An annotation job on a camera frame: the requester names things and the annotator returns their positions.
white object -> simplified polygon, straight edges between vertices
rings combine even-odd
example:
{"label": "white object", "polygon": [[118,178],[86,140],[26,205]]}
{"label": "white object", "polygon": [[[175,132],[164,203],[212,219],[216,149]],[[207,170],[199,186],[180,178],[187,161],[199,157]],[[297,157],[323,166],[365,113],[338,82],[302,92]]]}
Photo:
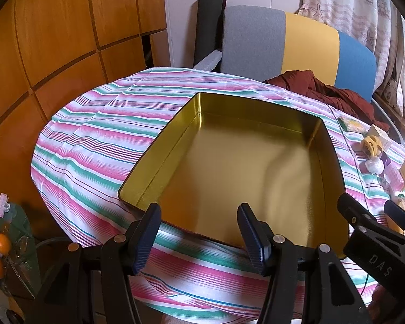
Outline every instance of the white object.
{"label": "white object", "polygon": [[384,171],[384,163],[377,156],[369,158],[364,165],[371,174],[380,175]]}

yellow fabric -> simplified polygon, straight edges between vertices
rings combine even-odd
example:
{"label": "yellow fabric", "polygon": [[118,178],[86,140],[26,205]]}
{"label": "yellow fabric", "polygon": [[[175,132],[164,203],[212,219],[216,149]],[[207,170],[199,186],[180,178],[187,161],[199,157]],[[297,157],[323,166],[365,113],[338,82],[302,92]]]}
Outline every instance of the yellow fabric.
{"label": "yellow fabric", "polygon": [[339,64],[339,34],[310,18],[285,13],[285,51],[282,73],[310,69],[324,84],[334,85]]}

starfish print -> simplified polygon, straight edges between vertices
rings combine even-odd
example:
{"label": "starfish print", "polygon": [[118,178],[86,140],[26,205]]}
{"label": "starfish print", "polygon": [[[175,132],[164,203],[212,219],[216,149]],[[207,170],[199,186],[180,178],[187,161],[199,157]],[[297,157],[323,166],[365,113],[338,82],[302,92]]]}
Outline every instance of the starfish print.
{"label": "starfish print", "polygon": [[366,44],[366,47],[367,47],[369,50],[372,51],[372,50],[374,49],[374,41],[375,41],[375,38],[374,38],[373,36],[371,36],[371,34],[370,34],[370,29],[367,30],[366,35],[364,35],[363,33],[362,33],[362,35],[365,37],[365,38],[364,38],[364,43]]}
{"label": "starfish print", "polygon": [[320,6],[320,3],[316,4],[316,10],[315,10],[315,13],[312,16],[312,19],[319,20],[321,18],[321,20],[323,21],[324,20],[324,16],[323,16],[324,12],[327,12],[327,10],[322,10],[321,6]]}

striped tablecloth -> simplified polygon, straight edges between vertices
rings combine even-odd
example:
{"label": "striped tablecloth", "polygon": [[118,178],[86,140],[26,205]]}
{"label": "striped tablecloth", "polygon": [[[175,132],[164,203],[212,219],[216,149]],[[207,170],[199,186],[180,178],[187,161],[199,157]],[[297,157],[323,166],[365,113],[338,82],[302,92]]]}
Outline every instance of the striped tablecloth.
{"label": "striped tablecloth", "polygon": [[[346,190],[379,222],[388,194],[379,177],[354,151],[362,136],[341,130],[344,113],[285,89],[232,75],[192,69],[153,68],[99,86],[78,97],[42,130],[31,176],[61,228],[83,246],[104,243],[124,232],[133,216],[117,191],[156,135],[197,92],[216,92],[278,103],[324,121],[341,164]],[[387,154],[399,165],[405,150]],[[349,259],[343,261],[366,303],[376,286]],[[131,278],[135,298],[195,323],[242,323],[258,317],[268,285],[242,250],[203,241],[162,225],[146,268]],[[303,282],[295,315],[301,314]]]}

metal tin tray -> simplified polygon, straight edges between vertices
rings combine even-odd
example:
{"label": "metal tin tray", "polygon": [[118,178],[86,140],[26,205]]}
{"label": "metal tin tray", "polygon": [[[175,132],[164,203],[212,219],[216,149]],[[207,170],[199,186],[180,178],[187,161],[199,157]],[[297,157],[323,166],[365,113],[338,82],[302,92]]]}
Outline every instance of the metal tin tray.
{"label": "metal tin tray", "polygon": [[126,204],[151,202],[173,226],[241,247],[237,207],[302,246],[329,243],[342,257],[345,192],[323,121],[266,101],[196,94],[165,126],[119,190]]}

